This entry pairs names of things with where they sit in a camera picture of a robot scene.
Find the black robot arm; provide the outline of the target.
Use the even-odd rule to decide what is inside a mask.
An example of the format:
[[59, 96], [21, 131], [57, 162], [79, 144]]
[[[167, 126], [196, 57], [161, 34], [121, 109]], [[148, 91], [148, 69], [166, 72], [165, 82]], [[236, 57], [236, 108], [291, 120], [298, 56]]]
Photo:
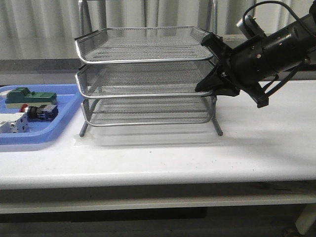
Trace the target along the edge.
[[209, 33], [201, 42], [217, 59], [212, 71], [200, 81], [196, 92], [237, 96], [246, 92], [258, 108], [269, 104], [269, 97], [316, 59], [316, 5], [299, 18], [280, 1], [295, 22], [267, 36], [254, 18], [244, 13], [238, 27], [247, 41], [230, 48], [222, 38]]

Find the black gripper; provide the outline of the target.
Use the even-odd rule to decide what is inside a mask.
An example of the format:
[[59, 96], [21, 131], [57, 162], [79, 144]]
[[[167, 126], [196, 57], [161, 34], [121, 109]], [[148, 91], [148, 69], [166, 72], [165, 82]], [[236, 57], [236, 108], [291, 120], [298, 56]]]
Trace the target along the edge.
[[209, 33], [201, 45], [209, 48], [220, 61], [195, 87], [195, 92], [211, 91], [211, 95], [238, 96], [246, 92], [258, 108], [267, 106], [269, 98], [259, 81], [269, 74], [260, 36], [254, 36], [235, 48], [223, 42], [223, 38]]

